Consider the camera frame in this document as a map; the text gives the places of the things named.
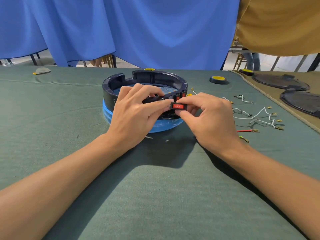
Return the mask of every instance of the left hand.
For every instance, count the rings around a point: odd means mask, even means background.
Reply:
[[[159,116],[170,110],[173,99],[142,103],[154,94],[165,95],[161,88],[151,85],[121,87],[110,128],[106,133],[114,146],[125,151],[134,148],[150,132]]]

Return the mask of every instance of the blue plastic base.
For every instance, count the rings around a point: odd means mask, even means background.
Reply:
[[[102,111],[104,118],[106,121],[111,124],[111,119],[113,113],[107,109],[104,100],[102,101]],[[170,129],[173,129],[174,127],[177,127],[183,122],[182,119],[177,119],[177,120],[157,120],[153,126],[153,128],[150,130],[149,133],[156,133],[156,132],[162,132],[162,131],[167,131]]]

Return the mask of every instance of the green tablecloth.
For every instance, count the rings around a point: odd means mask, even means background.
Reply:
[[[105,133],[101,84],[134,70],[49,68],[35,76],[33,66],[0,67],[0,189]],[[237,74],[169,72],[195,92],[226,97],[248,113],[272,106],[268,112],[279,114],[284,131],[255,124],[261,133],[242,135],[261,153],[320,179],[320,135]],[[212,84],[210,76],[225,76],[230,84]],[[242,94],[256,104],[233,97]],[[248,120],[236,124],[250,126]],[[185,123],[150,136],[106,169],[45,239],[304,239],[250,183],[207,154]]]

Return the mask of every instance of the black round lid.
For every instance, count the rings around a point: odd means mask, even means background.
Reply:
[[[319,94],[299,92],[291,88],[281,93],[280,99],[295,109],[320,118]]]
[[[310,86],[303,81],[294,79],[294,76],[283,75],[275,76],[271,74],[254,74],[252,79],[258,83],[265,84],[270,87],[280,88],[280,89],[290,89],[294,88],[297,91],[307,91]]]

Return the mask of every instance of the forearm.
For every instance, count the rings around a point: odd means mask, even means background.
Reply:
[[[102,137],[0,191],[0,239],[41,239],[122,152]]]
[[[223,158],[309,238],[320,239],[320,181],[244,146]]]

